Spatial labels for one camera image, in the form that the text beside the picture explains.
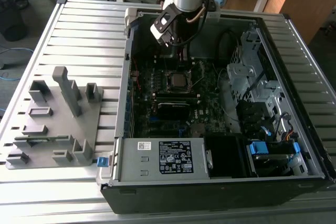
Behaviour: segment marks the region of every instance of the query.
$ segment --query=floor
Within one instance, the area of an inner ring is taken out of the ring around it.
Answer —
[[[29,35],[18,42],[6,42],[0,35],[0,46],[12,47],[28,47],[34,49],[48,18],[53,11],[56,0],[29,0],[30,6],[22,11],[22,16],[29,28]],[[145,3],[155,3],[156,0],[129,0],[133,2],[145,1]],[[313,41],[309,45],[312,53],[315,55],[318,63],[330,80],[331,84],[336,88],[336,31],[326,37],[322,31],[318,32]],[[6,64],[6,69],[0,70],[1,77],[19,78],[25,70],[30,59],[30,53],[27,51],[9,51],[0,55],[0,60]],[[0,109],[6,109],[11,97],[15,91],[18,81],[0,80]],[[326,223],[334,213],[325,212],[317,214],[306,214],[300,217],[293,215],[258,217],[253,219],[227,220],[226,223]]]
[[[21,12],[24,22],[29,29],[28,36],[17,42],[7,42],[2,35],[0,35],[0,51],[2,50],[1,46],[7,48],[27,47],[34,50],[44,27],[48,22],[51,12],[55,7],[56,1],[57,0],[29,0],[30,6]],[[156,2],[156,0],[126,1],[152,4]],[[28,51],[9,51],[0,55],[0,60],[6,64],[6,68],[0,70],[0,77],[15,79],[19,78],[23,74],[27,63],[29,62],[31,53]],[[4,111],[2,110],[7,108],[17,84],[18,81],[0,80],[2,89],[0,92],[0,116],[4,114]]]

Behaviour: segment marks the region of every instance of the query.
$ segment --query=robotic arm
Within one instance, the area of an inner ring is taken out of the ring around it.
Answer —
[[[221,5],[225,0],[216,0]],[[193,40],[202,29],[210,0],[165,0],[162,13],[151,26],[151,32],[160,44],[182,47]],[[204,15],[201,26],[199,18]]]

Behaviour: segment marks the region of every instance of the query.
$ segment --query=slotted metal surface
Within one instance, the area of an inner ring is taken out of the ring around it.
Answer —
[[[96,184],[96,164],[89,167],[7,170],[4,162],[12,148],[17,127],[24,120],[33,80],[51,78],[54,66],[68,68],[78,86],[96,82],[104,88],[95,158],[113,149],[121,68],[124,57],[124,13],[128,7],[158,8],[98,1],[68,0],[57,4],[39,44],[8,106],[0,127],[1,218],[15,216],[26,223],[111,222],[157,223],[204,221],[242,216],[261,216],[336,209],[334,187],[302,195],[279,207],[199,211],[166,215],[115,215]],[[225,14],[255,17],[256,13],[226,11]],[[306,50],[289,21],[281,15],[259,14],[271,32],[300,96],[325,141],[330,155],[336,154],[336,107],[333,91]]]

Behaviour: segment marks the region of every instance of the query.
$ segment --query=blue cable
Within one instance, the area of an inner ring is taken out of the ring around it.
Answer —
[[[4,78],[4,77],[1,77],[1,76],[0,76],[0,79],[1,79],[1,80],[4,80],[4,81],[18,81],[18,80],[20,80],[21,78],[10,79],[10,78]]]
[[[7,52],[7,51],[10,51],[10,50],[27,50],[31,53],[34,53],[34,50],[31,50],[30,48],[25,48],[25,47],[14,47],[14,48],[7,48],[7,47],[4,47],[4,46],[1,46],[0,47],[2,48],[5,48],[4,51],[0,52],[0,54],[4,53],[4,52]]]
[[[29,52],[31,52],[32,54],[34,53],[33,50],[31,50],[30,48],[25,48],[25,47],[14,47],[14,48],[7,48],[7,47],[4,47],[4,46],[1,46],[0,47],[2,48],[5,48],[4,51],[1,51],[0,54],[3,54],[4,52],[8,52],[10,50],[27,50]],[[4,77],[0,77],[1,80],[4,80],[4,81],[18,81],[20,80],[21,78],[16,78],[16,79],[11,79],[11,78],[4,78]]]

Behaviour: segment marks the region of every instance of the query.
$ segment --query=red wire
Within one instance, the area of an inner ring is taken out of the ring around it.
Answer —
[[[138,89],[139,91],[141,91],[141,87],[139,84],[139,72],[138,72],[138,65],[136,63],[136,60],[132,57],[133,61],[134,61],[134,65],[135,65],[135,70],[136,70],[136,75],[137,75],[137,85],[138,85]]]

